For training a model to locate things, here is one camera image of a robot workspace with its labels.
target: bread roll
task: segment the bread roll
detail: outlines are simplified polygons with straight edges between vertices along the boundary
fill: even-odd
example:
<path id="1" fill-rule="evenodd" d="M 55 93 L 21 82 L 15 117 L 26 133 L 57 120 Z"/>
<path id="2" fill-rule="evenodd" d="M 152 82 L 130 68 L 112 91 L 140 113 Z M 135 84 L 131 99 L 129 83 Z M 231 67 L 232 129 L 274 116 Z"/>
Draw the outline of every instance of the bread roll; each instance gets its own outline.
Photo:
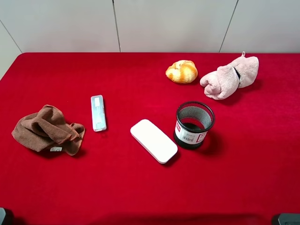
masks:
<path id="1" fill-rule="evenodd" d="M 173 63 L 165 74 L 175 83 L 191 83 L 198 76 L 198 71 L 192 61 L 180 60 Z"/>

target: brown microfiber cloth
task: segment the brown microfiber cloth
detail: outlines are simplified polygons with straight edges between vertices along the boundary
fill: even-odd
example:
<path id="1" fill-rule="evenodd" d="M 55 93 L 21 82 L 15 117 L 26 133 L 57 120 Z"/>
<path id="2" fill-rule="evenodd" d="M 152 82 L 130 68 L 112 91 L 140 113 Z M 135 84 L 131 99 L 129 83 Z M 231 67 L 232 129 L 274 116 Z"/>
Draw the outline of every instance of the brown microfiber cloth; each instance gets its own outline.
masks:
<path id="1" fill-rule="evenodd" d="M 21 145 L 34 151 L 62 150 L 72 156 L 78 152 L 84 132 L 83 125 L 67 124 L 59 109 L 45 105 L 39 112 L 20 119 L 12 135 Z"/>

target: red table surface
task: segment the red table surface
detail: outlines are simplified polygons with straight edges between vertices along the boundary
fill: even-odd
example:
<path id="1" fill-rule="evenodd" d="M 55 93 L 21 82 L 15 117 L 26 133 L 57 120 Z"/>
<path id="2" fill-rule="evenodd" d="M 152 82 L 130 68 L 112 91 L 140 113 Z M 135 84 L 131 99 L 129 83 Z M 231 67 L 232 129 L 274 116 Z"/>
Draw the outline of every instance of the red table surface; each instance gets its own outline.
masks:
<path id="1" fill-rule="evenodd" d="M 228 99 L 204 95 L 200 77 L 240 54 L 25 53 L 0 81 L 0 207 L 16 224 L 270 224 L 300 212 L 300 54 L 246 54 L 258 77 Z M 173 62 L 199 77 L 176 84 Z M 108 129 L 94 132 L 90 97 L 103 95 Z M 149 119 L 173 140 L 176 110 L 201 101 L 216 122 L 197 150 L 165 165 L 130 134 Z M 17 143 L 17 121 L 50 104 L 86 133 L 74 157 Z"/>

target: towel label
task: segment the towel label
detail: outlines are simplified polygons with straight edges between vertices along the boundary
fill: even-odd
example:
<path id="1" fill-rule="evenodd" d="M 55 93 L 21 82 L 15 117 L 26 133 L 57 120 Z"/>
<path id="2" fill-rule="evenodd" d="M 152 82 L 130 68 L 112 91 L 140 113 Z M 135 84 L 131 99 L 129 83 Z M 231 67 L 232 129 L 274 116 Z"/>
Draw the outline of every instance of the towel label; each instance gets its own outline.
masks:
<path id="1" fill-rule="evenodd" d="M 198 134 L 188 132 L 179 124 L 178 121 L 176 122 L 175 134 L 179 138 L 179 140 L 181 140 L 185 143 L 198 144 L 204 140 L 206 133 L 207 133 L 207 131 L 204 133 L 198 133 Z"/>
<path id="2" fill-rule="evenodd" d="M 61 151 L 62 147 L 52 147 L 50 148 L 50 151 Z"/>

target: mesh pen holder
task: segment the mesh pen holder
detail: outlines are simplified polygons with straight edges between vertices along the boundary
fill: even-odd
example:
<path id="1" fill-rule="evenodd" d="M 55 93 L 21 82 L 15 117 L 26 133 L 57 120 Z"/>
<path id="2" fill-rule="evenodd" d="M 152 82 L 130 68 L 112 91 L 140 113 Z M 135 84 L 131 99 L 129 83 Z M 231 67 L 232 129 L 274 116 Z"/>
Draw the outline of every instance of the mesh pen holder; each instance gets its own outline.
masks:
<path id="1" fill-rule="evenodd" d="M 186 102 L 179 106 L 174 132 L 176 143 L 185 149 L 196 149 L 215 122 L 213 111 L 201 102 Z"/>

